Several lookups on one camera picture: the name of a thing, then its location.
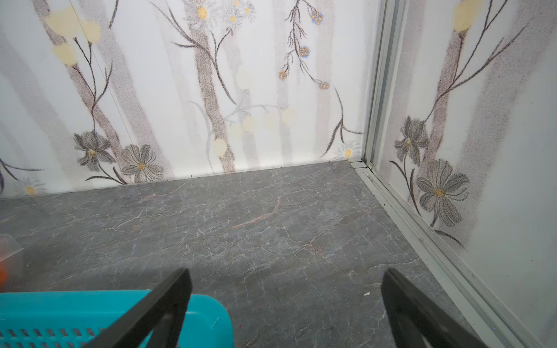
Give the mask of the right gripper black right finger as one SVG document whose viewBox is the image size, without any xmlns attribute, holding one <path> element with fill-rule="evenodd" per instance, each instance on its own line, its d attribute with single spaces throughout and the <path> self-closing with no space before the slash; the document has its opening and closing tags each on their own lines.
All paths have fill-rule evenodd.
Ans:
<svg viewBox="0 0 557 348">
<path fill-rule="evenodd" d="M 402 273 L 388 269 L 381 295 L 396 347 L 485 347 Z"/>
</svg>

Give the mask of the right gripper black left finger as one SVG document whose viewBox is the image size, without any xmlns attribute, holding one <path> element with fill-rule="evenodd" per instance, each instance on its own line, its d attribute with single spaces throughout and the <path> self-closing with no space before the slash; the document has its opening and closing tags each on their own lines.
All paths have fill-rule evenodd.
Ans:
<svg viewBox="0 0 557 348">
<path fill-rule="evenodd" d="M 177 347 L 192 292 L 189 270 L 179 268 L 87 347 Z"/>
</svg>

